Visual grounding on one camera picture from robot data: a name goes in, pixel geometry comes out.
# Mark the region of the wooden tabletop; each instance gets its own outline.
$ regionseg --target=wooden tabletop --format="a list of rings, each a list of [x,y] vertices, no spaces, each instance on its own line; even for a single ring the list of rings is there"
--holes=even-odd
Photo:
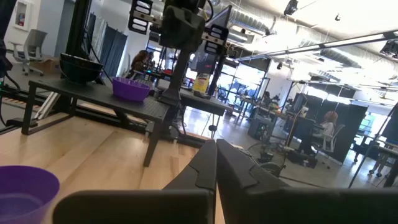
[[[56,114],[39,125],[67,114]],[[132,131],[74,117],[24,136],[20,129],[0,136],[0,166],[25,165],[55,174],[61,189],[43,220],[65,196],[79,190],[162,189],[191,161],[197,149],[159,141],[150,167],[144,168],[148,140]],[[216,223],[224,224],[220,198]]]

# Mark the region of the ceiling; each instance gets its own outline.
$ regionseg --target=ceiling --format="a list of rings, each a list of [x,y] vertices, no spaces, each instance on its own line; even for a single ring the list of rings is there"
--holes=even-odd
[[[289,0],[242,0],[265,11],[280,14]],[[361,35],[398,29],[396,0],[298,0],[298,10],[289,20],[336,37],[347,39]],[[385,42],[366,44],[360,47],[379,52]]]

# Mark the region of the chair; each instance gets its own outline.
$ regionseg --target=chair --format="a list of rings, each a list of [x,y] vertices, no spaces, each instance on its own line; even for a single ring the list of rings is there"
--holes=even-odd
[[[43,76],[43,71],[39,69],[30,67],[29,64],[31,62],[41,62],[43,61],[42,55],[42,45],[47,35],[46,32],[42,32],[39,30],[31,29],[29,35],[26,38],[24,46],[24,51],[19,52],[17,46],[22,46],[22,44],[18,44],[15,42],[10,43],[14,45],[14,58],[17,62],[22,62],[22,71],[24,75],[29,74],[29,72],[39,72],[40,76]]]
[[[335,145],[336,145],[336,141],[337,141],[337,135],[338,133],[340,133],[340,131],[345,127],[345,125],[341,124],[339,125],[336,129],[335,132],[333,133],[333,136],[330,136],[328,134],[322,134],[322,138],[319,139],[321,140],[321,142],[319,141],[314,141],[311,142],[311,145],[317,150],[317,153],[319,151],[323,151],[323,152],[334,152],[335,151]],[[329,158],[330,156],[328,155],[328,160],[322,162],[323,164],[326,164],[326,168],[330,169],[329,166]]]

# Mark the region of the concrete floor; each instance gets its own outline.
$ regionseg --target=concrete floor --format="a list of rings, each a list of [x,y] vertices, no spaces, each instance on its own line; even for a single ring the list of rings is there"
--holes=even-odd
[[[33,73],[29,76],[25,77],[22,74],[22,69],[20,66],[16,65],[11,72],[9,72],[10,76],[18,82],[22,89],[28,90],[28,81],[29,80],[52,80],[59,79],[58,75],[45,75],[44,77],[40,77],[39,74]],[[12,85],[9,80],[6,80],[6,83]],[[2,104],[2,114],[4,119],[10,119],[15,117],[23,117],[24,110],[21,108],[17,108],[15,106],[10,106],[9,103]],[[206,113],[204,111],[199,111],[193,108],[187,108],[184,116],[184,122],[186,124],[186,130],[191,133],[203,135],[210,137],[211,132],[208,130],[208,126],[212,123],[211,114]],[[250,122],[244,118],[240,119],[239,122],[235,123],[235,116],[223,116],[220,118],[220,123],[218,125],[218,130],[215,134],[215,139],[223,138],[230,142],[231,144],[242,146],[247,149],[258,141],[251,138],[247,135],[248,128]],[[278,135],[283,135],[281,129],[279,127],[275,128],[275,133]],[[298,147],[298,142],[294,141],[292,143],[293,147]],[[254,157],[259,157],[258,152],[256,150],[251,150],[251,153]],[[286,169],[284,169],[281,173],[281,176],[287,177],[290,179],[299,180],[302,182],[311,183],[314,185],[319,185],[322,187],[338,187],[338,188],[347,188],[349,182],[352,179],[352,176],[356,172],[356,169],[359,166],[358,163],[354,163],[355,153],[350,151],[344,161],[343,165],[335,164],[331,162],[331,169],[326,169],[325,165],[318,163],[316,168],[311,169],[307,167],[303,167],[297,164],[291,163],[289,160],[286,160]],[[373,168],[375,161],[367,158],[364,165],[362,166],[353,187],[360,188],[375,188],[382,187],[385,178],[378,178],[376,175],[369,175],[369,169]],[[386,175],[389,172],[389,168],[385,167],[383,170],[383,175]],[[312,187],[307,184],[301,184],[298,182],[294,182],[291,180],[283,179],[283,181],[294,187]]]

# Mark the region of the purple cup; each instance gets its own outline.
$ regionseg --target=purple cup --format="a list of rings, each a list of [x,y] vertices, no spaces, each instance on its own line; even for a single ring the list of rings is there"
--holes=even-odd
[[[113,79],[113,94],[117,97],[131,101],[144,101],[149,91],[149,86],[137,81],[120,77]]]
[[[40,224],[59,190],[57,177],[46,170],[0,167],[0,224]]]

